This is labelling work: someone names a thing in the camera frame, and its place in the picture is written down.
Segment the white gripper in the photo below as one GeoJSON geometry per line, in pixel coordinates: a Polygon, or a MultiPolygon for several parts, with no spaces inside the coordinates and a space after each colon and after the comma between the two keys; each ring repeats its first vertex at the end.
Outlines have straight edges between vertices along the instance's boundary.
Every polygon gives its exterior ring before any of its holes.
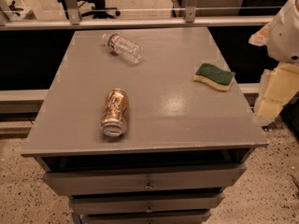
{"type": "Polygon", "coordinates": [[[254,104],[254,121],[260,126],[274,122],[283,107],[299,92],[299,0],[288,0],[271,23],[249,38],[253,46],[266,46],[268,55],[284,63],[265,69],[254,104]]]}

